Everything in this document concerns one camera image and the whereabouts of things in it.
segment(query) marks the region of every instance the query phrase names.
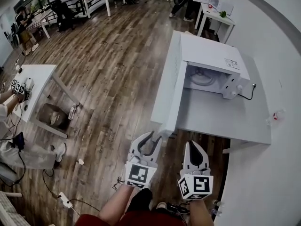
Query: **person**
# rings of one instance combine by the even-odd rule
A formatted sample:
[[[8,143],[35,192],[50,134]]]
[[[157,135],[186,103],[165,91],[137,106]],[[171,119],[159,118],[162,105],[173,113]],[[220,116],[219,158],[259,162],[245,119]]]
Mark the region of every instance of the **person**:
[[[20,40],[20,43],[22,44],[23,50],[25,52],[25,56],[29,55],[29,53],[31,51],[35,51],[37,49],[37,47],[39,46],[38,43],[36,43],[35,45],[32,44],[32,42],[30,40],[32,38],[32,36],[25,29],[25,27],[27,26],[27,23],[29,23],[30,20],[31,20],[31,17],[27,16],[25,8],[24,7],[18,8],[15,21],[19,27],[19,32],[18,32],[19,40]]]
[[[117,192],[100,210],[98,216],[83,214],[75,226],[184,226],[181,218],[169,214],[166,203],[161,202],[156,209],[150,211],[149,203],[152,192],[149,188],[142,189],[131,200],[124,214],[128,200],[133,192],[133,187],[122,184]],[[213,226],[203,200],[194,200],[190,203],[191,226]]]
[[[200,3],[195,2],[193,0],[183,0],[180,4],[174,5],[171,13],[169,14],[169,17],[175,17],[176,12],[179,11],[180,8],[183,7],[186,3],[187,3],[187,8],[183,20],[187,22],[193,22],[194,19],[191,18],[192,12],[199,10],[200,7]]]
[[[23,163],[18,155],[19,149],[12,147],[13,135],[5,119],[12,113],[14,107],[23,102],[22,94],[13,95],[13,98],[3,105],[13,95],[13,91],[9,90],[0,94],[0,161],[16,167],[23,168]],[[34,145],[25,140],[24,149],[20,152],[26,168],[29,169],[52,169],[55,162],[60,162],[66,152],[66,144],[61,143],[57,148],[49,146],[48,150],[38,145]]]

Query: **red shirt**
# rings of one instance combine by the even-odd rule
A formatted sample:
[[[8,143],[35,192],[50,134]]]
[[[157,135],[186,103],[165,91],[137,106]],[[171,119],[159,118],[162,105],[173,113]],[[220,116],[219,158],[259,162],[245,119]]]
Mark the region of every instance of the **red shirt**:
[[[158,213],[154,211],[132,211],[124,215],[124,217],[116,224],[116,226],[184,226],[183,221],[174,218],[168,214]],[[75,226],[110,226],[103,222],[100,218],[83,214],[77,220]]]

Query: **microwave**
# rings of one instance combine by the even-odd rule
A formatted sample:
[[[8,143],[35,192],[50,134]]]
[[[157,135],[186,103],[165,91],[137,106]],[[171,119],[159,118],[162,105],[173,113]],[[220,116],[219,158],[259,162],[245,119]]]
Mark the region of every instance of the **microwave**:
[[[222,0],[209,0],[209,4],[211,4],[218,12],[225,11],[227,15],[231,15],[234,8],[232,4]]]
[[[250,81],[238,49],[230,45],[181,33],[176,56],[186,64],[184,88],[233,99]]]

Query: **wooden floor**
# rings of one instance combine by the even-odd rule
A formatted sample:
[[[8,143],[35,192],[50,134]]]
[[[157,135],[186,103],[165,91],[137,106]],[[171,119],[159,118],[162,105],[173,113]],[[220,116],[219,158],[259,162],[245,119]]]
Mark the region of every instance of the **wooden floor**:
[[[52,26],[50,39],[44,37],[39,48],[26,57],[23,64],[58,65],[57,74],[81,102],[66,131],[67,140],[31,123],[22,121],[18,126],[27,140],[45,148],[66,142],[67,152],[60,166],[52,178],[45,177],[55,194],[64,192],[69,199],[84,200],[100,209],[114,193],[111,187],[124,170],[131,141],[157,128],[150,118],[172,32],[195,33],[194,24],[182,20],[184,9],[176,18],[168,17],[170,11],[166,0],[111,6],[111,17],[104,8],[74,31],[58,33]],[[17,56],[14,53],[6,63],[1,84],[12,77]],[[43,96],[37,108],[51,103],[68,113],[72,101],[58,86],[50,82],[46,90],[50,98]],[[224,168],[221,151],[229,146],[229,140],[178,131],[160,151],[159,170],[152,181],[154,203],[181,201],[176,182],[183,147],[190,138],[208,151],[214,175],[211,199],[217,198]],[[79,165],[79,158],[84,165]],[[23,169],[15,170],[22,174]],[[23,194],[13,203],[32,226],[70,226],[78,218],[73,210],[51,197],[41,170],[28,169],[20,185],[6,190]],[[74,208],[79,214],[97,213],[80,202],[74,202]]]

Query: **phone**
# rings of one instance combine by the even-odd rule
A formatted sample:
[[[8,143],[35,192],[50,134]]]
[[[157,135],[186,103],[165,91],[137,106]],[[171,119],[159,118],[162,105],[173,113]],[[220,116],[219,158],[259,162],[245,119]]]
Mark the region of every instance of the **phone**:
[[[23,132],[20,132],[17,136],[13,138],[13,147],[17,146],[19,150],[23,150],[25,145]]]

